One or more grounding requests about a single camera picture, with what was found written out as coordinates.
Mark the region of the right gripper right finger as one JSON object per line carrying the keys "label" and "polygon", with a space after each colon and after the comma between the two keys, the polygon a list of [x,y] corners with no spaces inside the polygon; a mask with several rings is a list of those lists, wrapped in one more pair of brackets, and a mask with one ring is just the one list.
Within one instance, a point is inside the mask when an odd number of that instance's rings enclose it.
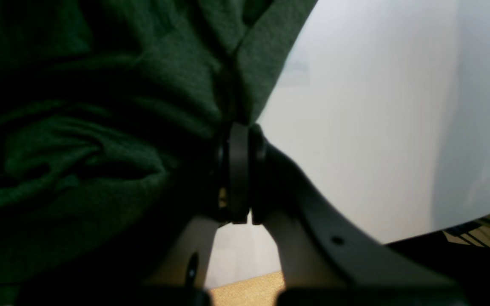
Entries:
{"label": "right gripper right finger", "polygon": [[276,243],[286,288],[278,306],[465,306],[457,283],[370,238],[339,213],[301,168],[248,132],[254,224]]}

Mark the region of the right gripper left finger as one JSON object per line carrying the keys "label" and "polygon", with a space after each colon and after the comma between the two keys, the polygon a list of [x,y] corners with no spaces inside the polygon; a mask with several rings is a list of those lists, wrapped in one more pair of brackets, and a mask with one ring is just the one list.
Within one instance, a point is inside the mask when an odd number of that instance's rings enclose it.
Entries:
{"label": "right gripper left finger", "polygon": [[201,182],[197,207],[142,289],[145,306],[210,306],[205,281],[216,232],[245,224],[249,203],[249,128],[231,124],[215,151],[214,168]]}

